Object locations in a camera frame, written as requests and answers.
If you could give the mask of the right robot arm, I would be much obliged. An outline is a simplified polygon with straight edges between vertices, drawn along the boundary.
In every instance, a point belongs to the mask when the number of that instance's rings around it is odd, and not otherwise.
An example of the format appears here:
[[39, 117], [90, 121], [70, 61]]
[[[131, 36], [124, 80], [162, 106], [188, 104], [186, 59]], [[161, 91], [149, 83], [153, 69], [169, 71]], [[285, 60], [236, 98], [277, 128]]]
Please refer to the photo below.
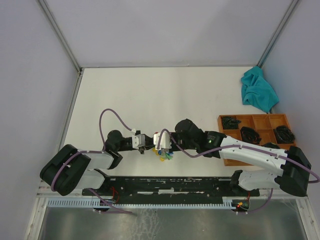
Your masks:
[[229, 189], [236, 196], [255, 189], [280, 189], [296, 197], [305, 197], [311, 164], [303, 151], [269, 148], [243, 142], [222, 132], [203, 131], [191, 120], [180, 121], [170, 133], [173, 151], [195, 150], [195, 157], [231, 159], [257, 166], [260, 170], [237, 170]]

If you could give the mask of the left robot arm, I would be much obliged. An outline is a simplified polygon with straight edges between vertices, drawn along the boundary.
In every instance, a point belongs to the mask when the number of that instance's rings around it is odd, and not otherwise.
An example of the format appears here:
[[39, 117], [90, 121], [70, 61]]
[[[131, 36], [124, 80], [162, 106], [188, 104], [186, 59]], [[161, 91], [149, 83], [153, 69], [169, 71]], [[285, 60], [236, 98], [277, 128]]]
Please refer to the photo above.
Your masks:
[[61, 196], [75, 189], [88, 188], [99, 195], [106, 195], [111, 183], [99, 171], [115, 169], [123, 159], [120, 152], [138, 151], [143, 154], [154, 146], [153, 138], [140, 131], [124, 137], [120, 131], [112, 130], [107, 135], [104, 150], [81, 151], [67, 144], [42, 168], [39, 176]]

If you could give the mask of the metal keyring with coloured keys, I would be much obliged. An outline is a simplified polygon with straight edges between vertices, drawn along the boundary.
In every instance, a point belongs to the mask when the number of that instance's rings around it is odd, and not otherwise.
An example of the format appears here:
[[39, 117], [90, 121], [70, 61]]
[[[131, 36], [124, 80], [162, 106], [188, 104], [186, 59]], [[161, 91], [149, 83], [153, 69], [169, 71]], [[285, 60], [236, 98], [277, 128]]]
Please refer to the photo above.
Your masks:
[[152, 149], [152, 151], [155, 153], [156, 156], [159, 157], [161, 162], [164, 162], [166, 160], [171, 160], [173, 158], [173, 152], [169, 152], [168, 150], [157, 150], [155, 147]]

